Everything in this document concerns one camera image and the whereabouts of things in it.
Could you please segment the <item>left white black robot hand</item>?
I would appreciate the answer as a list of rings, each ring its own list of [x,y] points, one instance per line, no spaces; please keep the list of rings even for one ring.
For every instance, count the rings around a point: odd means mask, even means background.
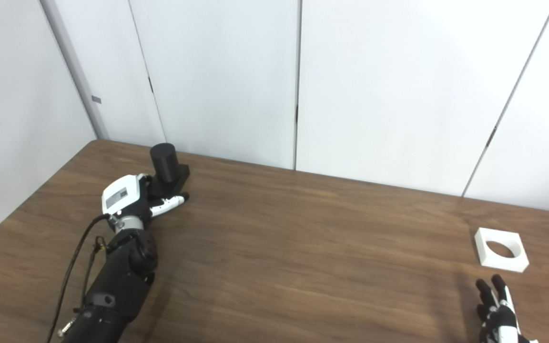
[[[188,193],[157,195],[150,189],[156,185],[154,177],[140,173],[127,174],[111,183],[101,195],[101,209],[105,215],[118,218],[135,216],[146,221],[169,212],[190,199]]]

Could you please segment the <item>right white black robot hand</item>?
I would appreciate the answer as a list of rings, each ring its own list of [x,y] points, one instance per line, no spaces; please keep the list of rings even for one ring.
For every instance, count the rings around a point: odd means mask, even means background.
[[[493,275],[491,283],[492,286],[484,279],[475,283],[481,299],[476,308],[481,321],[479,342],[538,343],[539,340],[529,340],[521,334],[510,289],[501,275]]]

